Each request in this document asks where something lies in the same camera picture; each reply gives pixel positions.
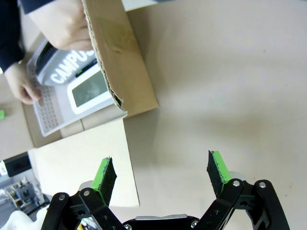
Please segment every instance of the corrugated cardboard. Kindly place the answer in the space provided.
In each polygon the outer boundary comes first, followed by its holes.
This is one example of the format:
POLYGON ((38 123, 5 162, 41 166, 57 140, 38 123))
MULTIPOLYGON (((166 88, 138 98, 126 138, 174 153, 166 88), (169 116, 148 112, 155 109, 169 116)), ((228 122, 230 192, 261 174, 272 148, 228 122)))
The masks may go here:
POLYGON ((121 0, 83 0, 92 43, 109 90, 133 116, 158 107, 140 49, 121 0))

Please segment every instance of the metal part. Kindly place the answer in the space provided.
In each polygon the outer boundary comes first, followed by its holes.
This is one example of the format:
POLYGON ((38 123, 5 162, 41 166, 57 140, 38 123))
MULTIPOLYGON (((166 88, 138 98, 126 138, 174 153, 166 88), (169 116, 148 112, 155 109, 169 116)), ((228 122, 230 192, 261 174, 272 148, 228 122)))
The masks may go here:
POLYGON ((129 224, 125 224, 124 227, 125 227, 125 229, 127 229, 127 230, 132 230, 132 227, 131 227, 131 225, 129 225, 129 224))
POLYGON ((260 213, 262 213, 262 220, 255 221, 255 218, 253 218, 252 223, 255 223, 253 227, 259 226, 258 229, 261 229, 260 227, 262 225, 263 229, 290 230, 287 218, 283 212, 282 205, 280 204, 272 183, 268 180, 257 181, 254 188, 261 197, 258 206, 260 207, 260 213), (261 183, 265 184, 265 189, 260 187, 261 183))
POLYGON ((198 220, 195 220, 191 223, 191 228, 193 229, 198 223, 198 220))
POLYGON ((64 193, 55 194, 41 229, 74 230, 83 218, 89 217, 93 218, 100 230, 126 230, 92 188, 85 188, 71 197, 64 193), (65 195, 62 201, 59 200, 61 195, 65 195))
POLYGON ((64 194, 62 194, 62 195, 59 196, 59 200, 64 200, 64 198, 65 198, 65 195, 64 195, 64 194))
POLYGON ((135 220, 161 220, 161 219, 181 219, 187 218, 186 214, 182 215, 170 215, 165 217, 154 217, 154 216, 144 216, 144 217, 136 217, 135 220))
POLYGON ((91 188, 91 187, 92 187, 92 183, 93 183, 93 181, 83 182, 83 183, 80 185, 78 191, 81 191, 81 190, 84 189, 84 188, 91 188))
POLYGON ((242 173, 231 171, 231 172, 229 172, 229 174, 230 174, 231 178, 237 178, 237 179, 240 179, 241 181, 246 180, 244 174, 242 174, 242 173))
POLYGON ((260 188, 265 188, 266 186, 267 186, 267 185, 266 185, 264 182, 260 182, 260 183, 259 183, 259 187, 260 187, 260 188))
POLYGON ((233 186, 235 186, 235 187, 240 186, 240 182, 239 182, 239 181, 234 181, 232 184, 233 184, 233 186))
POLYGON ((161 219, 131 219, 123 223, 132 227, 132 230, 191 230, 191 224, 194 221, 199 221, 198 218, 187 216, 187 215, 174 215, 175 218, 166 218, 161 219))
POLYGON ((243 182, 239 179, 232 179, 227 184, 224 184, 222 192, 201 217, 194 230, 224 229, 244 188, 243 186, 234 186, 235 184, 240 185, 243 182))
POLYGON ((88 196, 90 194, 90 191, 88 191, 88 190, 86 190, 85 192, 84 192, 84 195, 85 196, 88 196))
POLYGON ((26 183, 21 187, 17 187, 16 194, 23 201, 33 199, 36 196, 34 186, 31 183, 26 183))

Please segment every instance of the green foam pad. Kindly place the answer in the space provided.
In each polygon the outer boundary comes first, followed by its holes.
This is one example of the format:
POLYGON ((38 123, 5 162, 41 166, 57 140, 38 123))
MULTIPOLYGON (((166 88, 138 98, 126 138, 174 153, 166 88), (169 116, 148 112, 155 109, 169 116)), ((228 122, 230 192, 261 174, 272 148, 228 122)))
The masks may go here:
POLYGON ((219 151, 209 151, 207 172, 214 193, 218 196, 223 190, 223 185, 232 179, 219 151))
POLYGON ((3 120, 5 118, 5 112, 4 110, 0 110, 0 120, 3 120))
POLYGON ((92 189, 99 193, 107 206, 110 204, 116 177, 112 158, 104 158, 92 183, 92 189))

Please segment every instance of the white label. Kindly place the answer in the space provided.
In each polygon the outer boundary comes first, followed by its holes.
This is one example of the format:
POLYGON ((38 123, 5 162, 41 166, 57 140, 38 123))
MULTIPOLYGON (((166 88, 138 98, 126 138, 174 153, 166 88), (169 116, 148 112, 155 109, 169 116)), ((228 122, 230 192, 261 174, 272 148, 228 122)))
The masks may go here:
POLYGON ((56 67, 55 72, 50 75, 50 79, 57 83, 63 84, 70 76, 88 60, 88 57, 94 55, 94 51, 76 51, 72 50, 56 67))

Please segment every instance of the black metal bracket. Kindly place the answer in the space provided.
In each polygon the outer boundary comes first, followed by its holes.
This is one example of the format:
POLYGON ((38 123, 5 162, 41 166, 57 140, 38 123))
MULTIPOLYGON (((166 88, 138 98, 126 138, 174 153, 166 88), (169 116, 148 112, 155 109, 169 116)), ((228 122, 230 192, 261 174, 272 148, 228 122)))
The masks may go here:
POLYGON ((52 197, 42 230, 75 230, 81 219, 92 217, 103 230, 126 230, 99 194, 92 188, 85 188, 69 197, 57 193, 52 197))
POLYGON ((187 215, 143 217, 121 224, 91 188, 71 197, 58 193, 51 200, 42 230, 75 230, 81 219, 88 217, 92 217, 101 230, 222 230, 235 209, 246 210, 254 230, 290 230, 273 185, 267 180, 251 185, 239 179, 224 184, 201 219, 187 215))

